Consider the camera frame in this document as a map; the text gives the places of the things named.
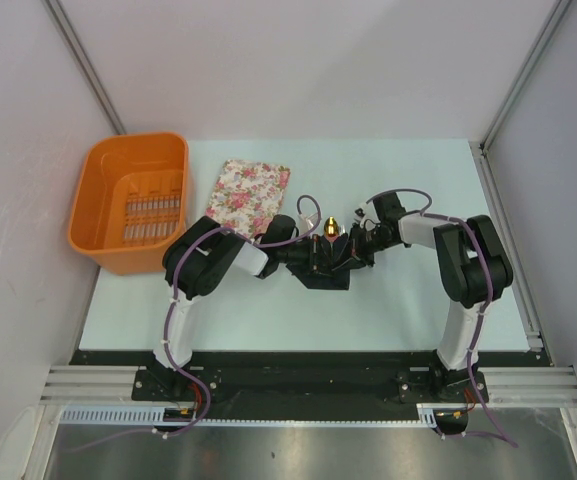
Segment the black paper napkin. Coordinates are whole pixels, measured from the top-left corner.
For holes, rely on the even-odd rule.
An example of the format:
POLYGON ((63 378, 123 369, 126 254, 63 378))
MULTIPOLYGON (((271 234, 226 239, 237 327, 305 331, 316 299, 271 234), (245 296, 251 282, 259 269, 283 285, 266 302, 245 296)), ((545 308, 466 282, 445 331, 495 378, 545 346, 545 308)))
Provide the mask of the black paper napkin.
MULTIPOLYGON (((338 257, 340 257, 341 251, 344 248, 347 239, 350 235, 348 233, 339 236, 341 239, 341 248, 338 250, 338 257)), ((295 276, 307 289, 311 290, 335 290, 335 291, 346 291, 350 288, 350 271, 342 271, 334 273, 331 275, 322 274, 307 274, 304 270, 304 266, 307 262, 307 241, 297 243, 289 251, 286 257, 286 268, 290 273, 295 276)), ((365 267, 372 267, 373 263, 361 263, 359 269, 365 267)))

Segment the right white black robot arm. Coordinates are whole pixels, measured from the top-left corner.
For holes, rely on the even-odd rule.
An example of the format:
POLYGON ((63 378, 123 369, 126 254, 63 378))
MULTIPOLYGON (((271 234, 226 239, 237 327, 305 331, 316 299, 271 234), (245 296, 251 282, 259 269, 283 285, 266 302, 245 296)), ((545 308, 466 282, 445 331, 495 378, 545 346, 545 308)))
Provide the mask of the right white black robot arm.
POLYGON ((429 367, 429 389, 452 401, 476 388, 479 339, 492 304, 509 288, 514 273, 490 217, 467 220, 431 213, 429 194, 412 188, 387 190, 355 211, 344 244, 334 246, 332 271, 374 265, 388 248, 422 246, 434 250, 450 306, 442 339, 429 367))

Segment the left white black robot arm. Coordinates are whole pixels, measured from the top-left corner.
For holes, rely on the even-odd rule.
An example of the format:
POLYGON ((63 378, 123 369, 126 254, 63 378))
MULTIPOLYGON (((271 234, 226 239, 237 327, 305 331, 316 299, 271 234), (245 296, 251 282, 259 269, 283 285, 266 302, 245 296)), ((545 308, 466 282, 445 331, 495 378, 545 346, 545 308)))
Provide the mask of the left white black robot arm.
POLYGON ((189 387, 189 376, 172 364, 168 355, 174 347, 182 352, 181 365, 192 358, 192 348, 185 344, 190 327, 187 311, 198 297, 211 294, 235 265, 251 275, 265 279, 283 263, 308 289, 346 289, 349 277, 337 278, 332 268, 318 264, 322 260, 322 239, 311 230, 294 235, 296 222, 286 215, 276 215, 266 232, 248 240, 204 216, 176 240, 163 257, 165 279, 172 297, 163 327, 160 346, 147 372, 155 389, 165 398, 182 397, 189 387))

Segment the iridescent gold spoon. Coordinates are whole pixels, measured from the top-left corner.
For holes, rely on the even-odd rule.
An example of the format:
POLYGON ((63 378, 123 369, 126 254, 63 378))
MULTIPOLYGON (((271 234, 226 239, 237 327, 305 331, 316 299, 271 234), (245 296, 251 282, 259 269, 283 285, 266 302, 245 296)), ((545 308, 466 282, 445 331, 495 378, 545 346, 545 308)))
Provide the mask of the iridescent gold spoon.
POLYGON ((323 234, 326 238, 337 238, 341 235, 341 228, 334 217, 328 217, 324 222, 323 234))

